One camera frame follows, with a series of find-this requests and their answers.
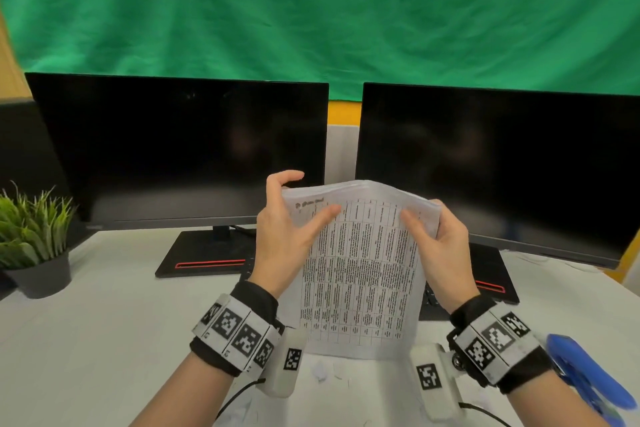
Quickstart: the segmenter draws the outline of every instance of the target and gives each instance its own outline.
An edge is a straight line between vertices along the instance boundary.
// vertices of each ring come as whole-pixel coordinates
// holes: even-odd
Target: green curtain
[[[640,94],[640,0],[0,0],[27,71]]]

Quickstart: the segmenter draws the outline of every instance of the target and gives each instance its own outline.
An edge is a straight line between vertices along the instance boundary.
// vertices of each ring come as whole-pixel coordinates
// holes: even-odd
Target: forearm
[[[211,427],[232,381],[189,353],[130,427]]]
[[[553,371],[512,391],[507,398],[525,427],[607,427]]]

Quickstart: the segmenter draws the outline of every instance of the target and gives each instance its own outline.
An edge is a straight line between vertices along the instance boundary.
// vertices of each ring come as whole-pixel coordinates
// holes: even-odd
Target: gray plant pot
[[[43,264],[20,270],[4,270],[29,299],[41,299],[60,292],[71,282],[68,252]]]

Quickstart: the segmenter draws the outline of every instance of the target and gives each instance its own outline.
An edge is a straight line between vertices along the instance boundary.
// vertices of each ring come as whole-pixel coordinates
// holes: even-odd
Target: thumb
[[[340,204],[330,204],[316,213],[313,220],[309,221],[304,227],[300,228],[303,237],[309,243],[313,242],[326,225],[332,222],[333,218],[340,214],[342,206]]]
[[[427,234],[427,230],[424,229],[422,221],[418,220],[418,217],[413,211],[403,209],[400,212],[400,220],[402,220],[406,229],[409,230],[409,233],[412,234],[413,239],[418,246],[420,248],[424,248],[425,252],[436,245],[436,240]]]

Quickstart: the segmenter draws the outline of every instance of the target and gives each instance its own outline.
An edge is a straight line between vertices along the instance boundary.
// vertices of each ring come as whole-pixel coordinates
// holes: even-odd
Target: white sensor device
[[[455,378],[461,373],[452,365],[452,352],[437,343],[417,344],[411,353],[412,377],[432,422],[460,420],[464,413]]]
[[[269,397],[288,398],[296,388],[302,354],[307,346],[306,329],[285,328],[282,338],[262,371],[264,383],[257,388]]]

